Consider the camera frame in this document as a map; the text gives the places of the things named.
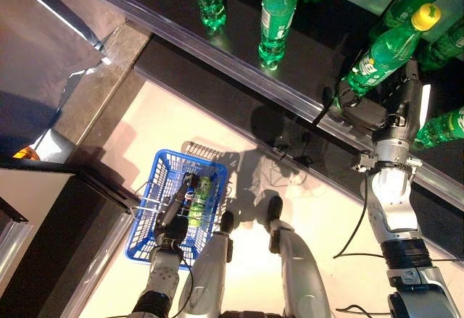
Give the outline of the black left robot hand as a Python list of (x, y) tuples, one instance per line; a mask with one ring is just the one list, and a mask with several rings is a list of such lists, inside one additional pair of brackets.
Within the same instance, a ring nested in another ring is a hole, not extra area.
[(154, 237), (159, 248), (175, 248), (182, 244), (188, 230), (188, 215), (198, 176), (184, 174), (178, 190), (169, 199), (169, 204), (159, 211), (154, 226)]

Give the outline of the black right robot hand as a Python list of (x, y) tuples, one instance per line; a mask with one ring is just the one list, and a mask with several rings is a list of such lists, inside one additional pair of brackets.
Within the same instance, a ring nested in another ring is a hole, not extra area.
[(347, 81), (341, 80), (314, 124), (318, 126), (330, 119), (376, 136), (412, 140), (424, 123), (421, 116), (427, 113), (424, 95), (418, 61), (411, 58), (386, 79), (378, 101), (356, 94)]

